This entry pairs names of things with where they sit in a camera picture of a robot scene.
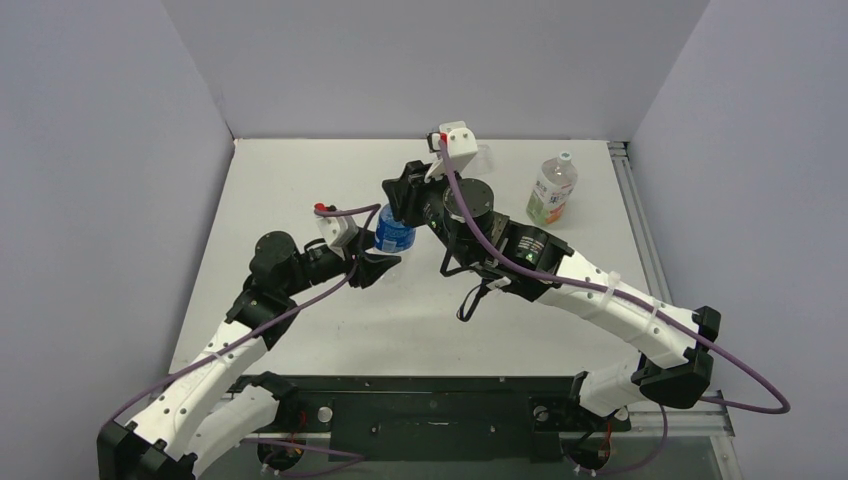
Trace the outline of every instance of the white table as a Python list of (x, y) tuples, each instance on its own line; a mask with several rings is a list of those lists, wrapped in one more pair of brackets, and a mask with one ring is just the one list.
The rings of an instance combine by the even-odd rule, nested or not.
[[(495, 209), (522, 223), (529, 223), (524, 207), (540, 163), (562, 149), (571, 150), (580, 179), (563, 219), (550, 231), (601, 268), (647, 289), (606, 142), (480, 143), (491, 147), (494, 169), (474, 175), (480, 166), (472, 162), (465, 176), (487, 182), (495, 191)], [(344, 209), (385, 203), (382, 180), (398, 177), (407, 161), (431, 158), (424, 140), (239, 141), (171, 372), (194, 359), (223, 320), (241, 292), (260, 236), (284, 230), (302, 246), (319, 236), (313, 204)], [(456, 309), (478, 278), (472, 273), (443, 278), (438, 270), (444, 247), (426, 228), (417, 235), (396, 282), (381, 280), (366, 290), (345, 287), (303, 311), (276, 347), (246, 373), (563, 376), (634, 352), (562, 310), (507, 294), (485, 297), (474, 318), (460, 322)], [(303, 303), (336, 281), (295, 299)]]

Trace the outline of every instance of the gray wall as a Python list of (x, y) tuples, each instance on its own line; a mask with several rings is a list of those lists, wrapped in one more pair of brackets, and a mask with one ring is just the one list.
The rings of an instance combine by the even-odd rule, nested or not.
[(231, 156), (156, 0), (0, 4), (0, 469), (96, 478), (165, 372)]
[[(746, 478), (845, 478), (848, 3), (712, 0), (631, 145), (675, 301), (793, 410), (735, 412)], [(773, 400), (725, 363), (728, 397)]]
[(708, 0), (163, 0), (237, 137), (630, 139)]

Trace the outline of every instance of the white bottle cap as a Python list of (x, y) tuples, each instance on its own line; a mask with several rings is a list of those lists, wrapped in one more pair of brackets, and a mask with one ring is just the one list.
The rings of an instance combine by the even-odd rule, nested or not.
[(560, 165), (565, 165), (571, 162), (571, 152), (569, 152), (568, 150), (563, 150), (559, 152), (559, 155), (557, 156), (557, 162), (559, 162)]

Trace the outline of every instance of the clear plastic bottle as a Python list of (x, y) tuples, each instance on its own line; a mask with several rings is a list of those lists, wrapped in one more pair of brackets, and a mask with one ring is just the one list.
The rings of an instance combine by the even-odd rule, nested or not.
[(527, 215), (536, 225), (550, 225), (562, 216), (565, 202), (577, 184), (577, 169), (571, 160), (571, 152), (563, 151), (542, 164), (527, 202)]

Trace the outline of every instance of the purple cable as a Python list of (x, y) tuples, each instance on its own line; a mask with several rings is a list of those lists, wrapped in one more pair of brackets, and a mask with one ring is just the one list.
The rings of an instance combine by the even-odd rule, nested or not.
[[(351, 465), (356, 465), (357, 463), (365, 460), (365, 457), (363, 455), (358, 454), (358, 453), (342, 452), (340, 450), (331, 450), (329, 448), (316, 447), (316, 446), (313, 446), (313, 445), (303, 445), (303, 444), (300, 444), (300, 443), (284, 442), (282, 440), (274, 440), (274, 439), (268, 439), (268, 438), (245, 438), (244, 440), (242, 440), (242, 443), (259, 443), (259, 444), (263, 444), (263, 445), (274, 445), (274, 446), (277, 446), (277, 447), (298, 448), (300, 450), (317, 452), (317, 453), (325, 453), (327, 455), (338, 455), (340, 457), (349, 457), (349, 458), (353, 459), (349, 462), (345, 462), (345, 463), (342, 463), (342, 464), (339, 464), (339, 465), (335, 465), (333, 467), (326, 468), (324, 470), (319, 470), (317, 472), (304, 472), (304, 473), (279, 472), (281, 477), (290, 477), (290, 478), (318, 477), (320, 475), (326, 475), (328, 473), (337, 472), (337, 471), (339, 471), (343, 468), (347, 468)], [(265, 460), (263, 460), (262, 463), (267, 465), (268, 462), (272, 458), (274, 458), (274, 456), (276, 456), (279, 453), (282, 453), (282, 451), (271, 452), (270, 454), (268, 454), (268, 456), (265, 457)]]
[[(462, 197), (462, 192), (460, 191), (459, 184), (456, 181), (456, 171), (453, 169), (453, 161), (451, 161), (450, 157), (447, 154), (447, 151), (448, 151), (447, 146), (444, 144), (444, 141), (442, 141), (440, 143), (441, 143), (441, 149), (442, 149), (441, 150), (442, 160), (444, 161), (445, 170), (447, 171), (446, 176), (448, 178), (448, 183), (450, 183), (450, 187), (451, 187), (451, 190), (453, 191), (454, 197), (456, 198), (456, 204), (459, 207), (460, 211), (462, 212), (462, 217), (465, 219), (466, 225), (468, 225), (468, 228), (471, 229), (471, 233), (474, 234), (474, 237), (477, 239), (477, 241), (480, 242), (480, 244), (483, 246), (483, 248), (485, 248), (486, 251), (489, 252), (490, 255), (495, 257), (500, 263), (509, 267), (510, 270), (517, 272), (517, 273), (521, 273), (521, 274), (528, 276), (530, 278), (535, 278), (537, 280), (544, 280), (544, 281), (547, 281), (547, 282), (563, 283), (563, 284), (571, 285), (571, 286), (577, 287), (577, 288), (594, 290), (596, 292), (602, 292), (602, 293), (606, 292), (606, 290), (607, 290), (606, 285), (598, 285), (596, 283), (584, 282), (582, 280), (577, 280), (577, 279), (574, 279), (574, 278), (559, 277), (559, 276), (556, 276), (556, 275), (552, 275), (550, 273), (536, 272), (534, 270), (524, 268), (521, 265), (518, 265), (515, 262), (511, 261), (510, 259), (506, 258), (500, 251), (498, 251), (498, 249), (495, 248), (494, 245), (492, 245), (489, 242), (489, 240), (486, 239), (486, 236), (480, 230), (480, 227), (478, 227), (477, 224), (474, 222), (474, 217), (471, 215), (471, 212), (468, 210), (468, 205), (465, 204), (465, 199)], [(615, 295), (618, 298), (621, 298), (622, 300), (626, 300), (626, 301), (636, 305), (637, 307), (641, 308), (642, 310), (644, 310), (648, 313), (651, 313), (654, 310), (654, 307), (651, 304), (649, 304), (648, 302), (645, 302), (644, 300), (642, 300), (638, 297), (635, 297), (635, 296), (633, 296), (633, 295), (631, 295), (627, 292), (622, 292), (620, 290), (614, 290), (613, 295)], [(666, 322), (667, 324), (671, 325), (672, 327), (676, 328), (677, 330), (680, 330), (681, 332), (683, 332), (684, 334), (686, 334), (690, 338), (693, 338), (696, 342), (700, 343), (701, 345), (707, 347), (708, 349), (710, 349), (710, 350), (714, 351), (715, 353), (719, 354), (720, 356), (724, 357), (727, 361), (729, 361), (730, 363), (735, 365), (737, 368), (739, 368), (743, 372), (747, 373), (751, 378), (753, 378), (760, 385), (765, 387), (765, 389), (768, 390), (769, 393), (771, 393), (774, 396), (774, 398), (776, 398), (777, 401), (780, 402), (780, 407), (777, 407), (777, 408), (760, 407), (760, 406), (757, 406), (757, 405), (749, 405), (749, 404), (746, 404), (746, 403), (728, 401), (728, 400), (724, 400), (722, 398), (704, 398), (704, 397), (702, 397), (701, 398), (702, 402), (715, 403), (715, 404), (718, 404), (718, 405), (724, 405), (726, 407), (734, 407), (734, 408), (739, 408), (739, 409), (742, 409), (742, 410), (748, 410), (750, 412), (767, 413), (767, 414), (775, 414), (775, 415), (781, 414), (781, 413), (786, 413), (786, 412), (789, 411), (789, 409), (791, 408), (790, 405), (789, 405), (789, 400), (786, 399), (786, 397), (780, 392), (780, 390), (777, 389), (777, 387), (772, 385), (771, 382), (766, 380), (765, 377), (763, 377), (759, 372), (757, 372), (756, 370), (754, 370), (753, 368), (748, 366), (745, 362), (736, 358), (736, 356), (734, 356), (733, 354), (731, 354), (727, 350), (719, 347), (718, 345), (711, 342), (709, 339), (705, 338), (704, 336), (698, 334), (697, 332), (693, 332), (693, 331), (689, 330), (688, 328), (686, 328), (685, 326), (680, 324), (680, 322), (671, 318), (665, 312), (657, 311), (657, 318)]]
[[(602, 470), (595, 470), (594, 472), (596, 475), (618, 475), (619, 473), (632, 472), (633, 470), (638, 470), (644, 467), (645, 465), (653, 462), (654, 459), (657, 458), (657, 455), (659, 455), (665, 448), (666, 440), (668, 440), (668, 416), (665, 413), (665, 407), (663, 407), (662, 405), (660, 405), (659, 407), (660, 413), (662, 413), (663, 415), (663, 436), (660, 437), (660, 443), (657, 445), (657, 448), (655, 448), (654, 451), (651, 452), (647, 457), (643, 458), (642, 460), (639, 460), (633, 465), (627, 465), (626, 467), (604, 468)], [(571, 457), (566, 455), (566, 458), (568, 458), (572, 465), (577, 465), (576, 463), (574, 463), (574, 460)], [(592, 470), (585, 467), (580, 467), (580, 471), (583, 473), (592, 473)]]
[[(370, 211), (371, 214), (368, 216), (368, 219), (365, 221), (365, 226), (363, 227), (362, 231), (360, 232), (359, 240), (360, 240), (360, 242), (362, 242), (363, 238), (365, 238), (365, 231), (368, 230), (368, 226), (371, 224), (371, 220), (374, 218), (374, 215), (377, 213), (379, 208), (380, 208), (379, 204), (374, 204), (374, 205), (370, 205), (368, 207), (357, 208), (357, 209), (354, 209), (354, 210), (337, 211), (337, 212), (321, 212), (321, 213), (332, 213), (333, 214), (332, 216), (340, 217), (340, 216), (354, 215), (354, 214), (357, 214), (357, 213), (364, 213), (364, 212)], [(319, 295), (316, 295), (316, 296), (310, 298), (309, 300), (304, 302), (302, 305), (298, 305), (297, 307), (289, 310), (288, 312), (283, 313), (282, 315), (271, 320), (270, 322), (268, 322), (268, 323), (266, 323), (266, 324), (264, 324), (260, 327), (257, 327), (256, 329), (254, 329), (250, 333), (246, 334), (245, 336), (243, 336), (243, 337), (239, 338), (238, 340), (236, 340), (235, 342), (231, 343), (228, 347), (223, 348), (221, 350), (218, 350), (217, 356), (216, 355), (209, 355), (206, 358), (200, 360), (199, 362), (192, 363), (191, 365), (183, 368), (182, 370), (179, 370), (175, 373), (172, 373), (172, 374), (168, 375), (167, 377), (163, 378), (162, 380), (159, 380), (158, 382), (154, 383), (153, 385), (146, 388), (142, 392), (139, 392), (136, 396), (134, 396), (133, 398), (129, 399), (126, 403), (121, 405), (118, 408), (118, 410), (116, 410), (115, 413), (113, 413), (109, 417), (109, 419), (106, 420), (106, 424), (108, 424), (109, 422), (113, 422), (113, 421), (117, 420), (117, 418), (122, 413), (126, 412), (130, 407), (132, 407), (133, 405), (138, 403), (141, 399), (150, 395), (151, 393), (153, 393), (153, 392), (159, 390), (160, 388), (163, 388), (164, 386), (174, 382), (175, 380), (182, 377), (183, 375), (189, 374), (189, 373), (197, 370), (198, 368), (216, 360), (218, 357), (224, 356), (224, 355), (232, 352), (236, 348), (244, 345), (245, 342), (247, 342), (251, 338), (255, 338), (255, 337), (263, 334), (268, 329), (274, 328), (274, 326), (276, 326), (278, 323), (282, 322), (283, 320), (285, 320), (285, 319), (291, 317), (292, 315), (295, 315), (296, 313), (300, 312), (301, 310), (304, 310), (307, 307), (311, 307), (312, 305), (315, 305), (316, 303), (320, 302), (321, 300), (324, 300), (325, 298), (329, 297), (330, 295), (335, 293), (338, 289), (342, 288), (348, 281), (350, 281), (350, 279), (353, 278), (354, 273), (356, 273), (356, 265), (355, 264), (354, 264), (353, 268), (350, 270), (350, 272), (348, 272), (348, 274), (345, 275), (345, 277), (339, 283), (333, 285), (326, 292), (323, 292)]]

